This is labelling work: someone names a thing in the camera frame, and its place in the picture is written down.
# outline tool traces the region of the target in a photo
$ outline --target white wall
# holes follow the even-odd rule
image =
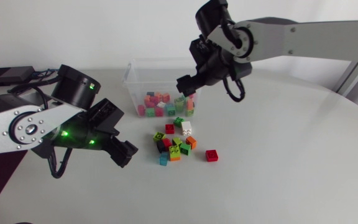
[[[0,67],[65,63],[78,69],[124,67],[132,58],[191,57],[207,0],[0,0]],[[358,20],[358,1],[229,0],[235,21],[274,16],[298,22]],[[280,57],[254,67],[331,88],[348,62]]]

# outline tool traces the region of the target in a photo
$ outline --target white lego brick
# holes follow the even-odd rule
[[[190,121],[184,121],[181,123],[182,134],[184,136],[191,135],[191,124]]]
[[[157,106],[158,106],[159,108],[164,108],[165,105],[166,105],[166,103],[164,103],[164,102],[160,102],[160,103],[157,104]]]

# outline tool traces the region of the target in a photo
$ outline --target clear plastic container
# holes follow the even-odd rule
[[[177,79],[196,74],[192,58],[135,59],[124,74],[122,84],[129,90],[139,116],[193,116],[201,90],[184,97]]]

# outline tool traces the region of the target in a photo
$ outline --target robotic arm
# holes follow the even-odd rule
[[[250,63],[281,55],[358,62],[358,21],[297,23],[266,17],[235,23],[226,0],[210,0],[196,13],[196,21],[201,35],[191,42],[190,52],[197,74],[177,80],[185,96],[222,80],[229,96],[240,102],[245,97],[241,78],[251,73]],[[240,97],[231,93],[228,76]]]
[[[55,82],[51,96],[38,88]],[[42,97],[44,108],[31,100],[36,98],[17,94],[29,88]],[[103,99],[91,107],[100,88],[96,80],[62,65],[52,80],[19,85],[0,95],[0,153],[32,149],[48,159],[55,178],[62,176],[73,148],[106,151],[117,165],[126,166],[138,149],[116,138],[114,126],[124,115],[117,106]],[[68,148],[58,172],[54,146]]]

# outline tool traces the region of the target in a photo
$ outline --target white table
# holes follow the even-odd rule
[[[152,136],[171,118],[138,118],[122,70],[89,71],[126,115],[129,165],[75,150],[61,179],[27,153],[0,195],[0,223],[358,223],[358,106],[295,78],[254,70],[246,99],[203,88],[191,118],[198,147],[158,164]],[[218,162],[204,152],[216,149]]]

